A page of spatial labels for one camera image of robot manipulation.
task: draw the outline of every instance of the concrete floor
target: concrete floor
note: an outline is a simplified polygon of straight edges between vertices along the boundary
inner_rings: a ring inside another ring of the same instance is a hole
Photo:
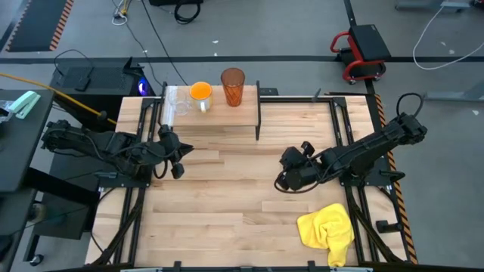
[[[0,0],[0,32],[7,28],[20,0]],[[433,11],[396,11],[393,1],[353,1],[358,24],[374,23],[395,57],[409,57],[421,30]],[[331,56],[329,44],[348,29],[342,1],[305,0],[206,0],[197,20],[178,25],[172,15],[148,5],[154,24],[170,56],[323,55]],[[75,48],[89,57],[143,57],[143,52],[124,26],[113,26],[111,0],[83,0],[74,4],[59,47],[54,52],[8,53],[0,58],[51,58]],[[483,42],[475,26],[484,24],[479,10],[442,14],[429,28],[417,56],[461,56]],[[149,26],[143,7],[133,0],[129,25],[151,57],[165,57]],[[484,50],[476,55],[483,56]],[[78,57],[74,53],[66,57]],[[435,66],[440,63],[425,63]],[[332,62],[176,63],[191,84],[203,80],[219,84],[219,75],[230,66],[240,67],[247,82],[277,87],[280,94],[314,94],[323,91],[365,93],[365,84],[347,85],[342,68]],[[154,63],[160,81],[181,84],[169,63]],[[396,100],[409,91],[465,91],[482,81],[482,63],[457,63],[445,69],[423,71],[412,63],[388,63],[387,73],[375,83],[385,104],[387,119],[395,116]],[[0,71],[49,83],[52,64],[0,65]],[[151,73],[146,72],[148,79]],[[0,88],[31,89],[31,85],[0,78]],[[412,112],[411,99],[402,107]],[[58,111],[50,118],[61,119]],[[484,184],[480,180],[484,147],[484,105],[426,102],[418,116],[428,127],[424,142],[394,151],[417,256],[422,264],[484,268]],[[39,150],[33,166],[50,169],[52,155]],[[81,241],[42,238],[38,253],[46,259],[38,267],[22,263],[29,231],[26,230],[12,271],[44,271],[78,267],[84,262],[88,235]]]

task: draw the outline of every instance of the clear glass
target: clear glass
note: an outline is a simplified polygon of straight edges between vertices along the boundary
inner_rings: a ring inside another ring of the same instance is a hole
[[[190,101],[184,91],[171,90],[168,93],[167,99],[177,115],[183,116],[187,114],[191,108]]]

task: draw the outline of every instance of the floor mat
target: floor mat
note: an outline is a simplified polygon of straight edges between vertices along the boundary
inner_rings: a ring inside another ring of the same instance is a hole
[[[53,51],[59,45],[73,0],[30,0],[6,47],[8,52]]]

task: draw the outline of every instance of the orange liquid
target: orange liquid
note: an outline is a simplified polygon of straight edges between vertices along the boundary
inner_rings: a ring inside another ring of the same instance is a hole
[[[212,94],[212,86],[206,82],[197,82],[190,88],[190,96],[196,100],[207,99]]]

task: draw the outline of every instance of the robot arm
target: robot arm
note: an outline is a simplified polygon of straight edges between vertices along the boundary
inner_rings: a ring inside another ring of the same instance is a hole
[[[115,166],[118,171],[129,177],[136,177],[143,165],[157,165],[169,160],[173,165],[173,177],[180,178],[183,165],[179,163],[193,147],[180,143],[178,136],[163,125],[158,131],[160,141],[139,142],[135,134],[124,132],[93,132],[72,127],[68,121],[49,122],[42,137],[51,152],[55,150],[76,150]]]
[[[298,191],[310,184],[322,184],[345,173],[364,177],[373,167],[374,161],[398,145],[421,142],[427,128],[414,116],[402,113],[380,132],[345,147],[328,148],[312,156],[315,149],[309,142],[302,144],[303,153],[289,147],[280,163],[284,167],[276,183],[284,190]]]

